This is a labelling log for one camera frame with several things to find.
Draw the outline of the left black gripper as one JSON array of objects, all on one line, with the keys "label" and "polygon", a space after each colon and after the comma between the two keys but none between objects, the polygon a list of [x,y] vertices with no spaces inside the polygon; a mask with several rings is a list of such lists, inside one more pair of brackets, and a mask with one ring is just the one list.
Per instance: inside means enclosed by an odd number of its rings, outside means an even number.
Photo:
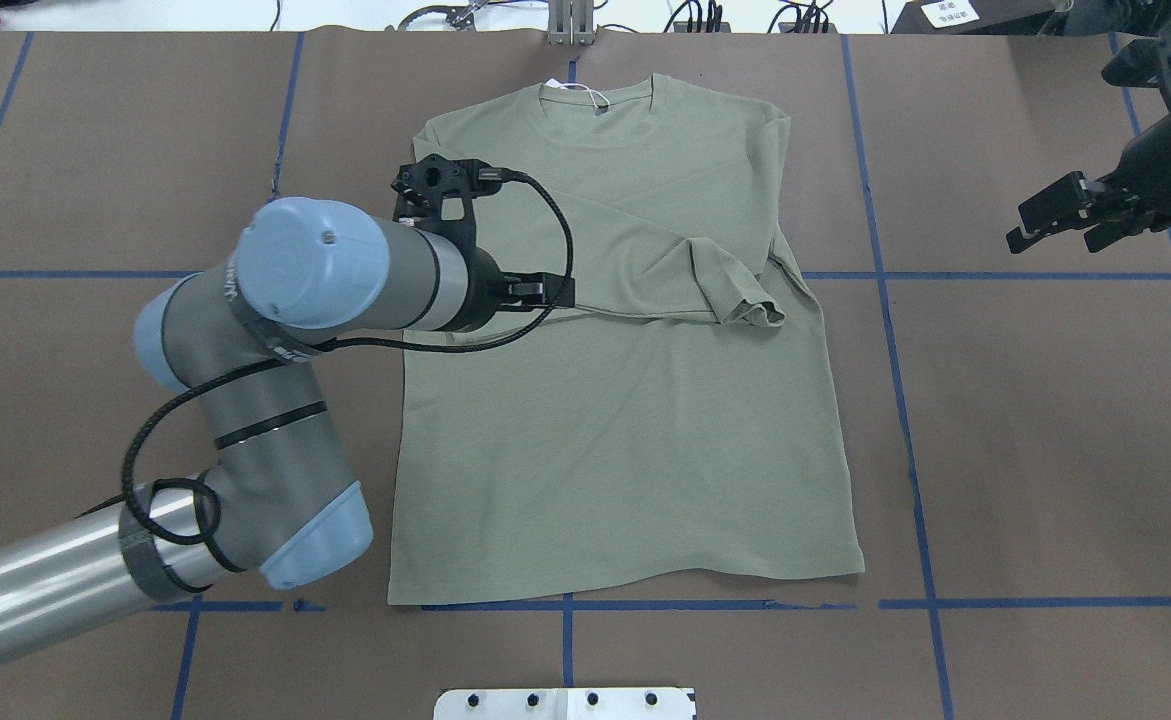
[{"label": "left black gripper", "polygon": [[570,275],[504,272],[488,252],[479,247],[465,261],[467,288],[460,309],[460,331],[477,331],[497,313],[576,307]]}]

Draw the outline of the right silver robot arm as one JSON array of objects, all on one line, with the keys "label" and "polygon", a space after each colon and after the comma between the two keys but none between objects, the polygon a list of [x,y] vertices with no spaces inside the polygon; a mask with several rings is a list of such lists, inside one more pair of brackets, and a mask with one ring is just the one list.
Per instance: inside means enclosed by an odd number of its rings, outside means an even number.
[{"label": "right silver robot arm", "polygon": [[1167,114],[1143,129],[1098,179],[1070,170],[1018,206],[1019,222],[1006,233],[1013,254],[1046,236],[1083,233],[1086,249],[1109,249],[1128,236],[1171,228],[1171,83],[1160,88]]}]

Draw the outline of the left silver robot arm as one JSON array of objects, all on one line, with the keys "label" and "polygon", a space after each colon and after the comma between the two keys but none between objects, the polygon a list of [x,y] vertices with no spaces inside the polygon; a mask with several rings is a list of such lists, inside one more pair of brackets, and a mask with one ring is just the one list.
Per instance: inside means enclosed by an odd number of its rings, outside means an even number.
[{"label": "left silver robot arm", "polygon": [[143,307],[133,347],[172,400],[125,446],[117,496],[0,548],[0,666],[233,574],[289,589],[367,551],[370,512],[311,361],[497,313],[541,323],[570,296],[570,231],[562,272],[508,272],[475,222],[444,231],[434,210],[393,222],[285,197],[222,263]]}]

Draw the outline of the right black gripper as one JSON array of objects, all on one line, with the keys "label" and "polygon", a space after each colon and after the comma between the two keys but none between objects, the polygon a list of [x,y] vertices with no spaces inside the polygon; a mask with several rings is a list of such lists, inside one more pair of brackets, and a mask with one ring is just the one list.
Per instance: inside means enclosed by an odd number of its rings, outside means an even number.
[{"label": "right black gripper", "polygon": [[1098,179],[1069,172],[1018,206],[1020,225],[1005,234],[1011,252],[1069,231],[1082,231],[1086,249],[1109,249],[1125,236],[1171,225],[1171,114],[1121,152]]}]

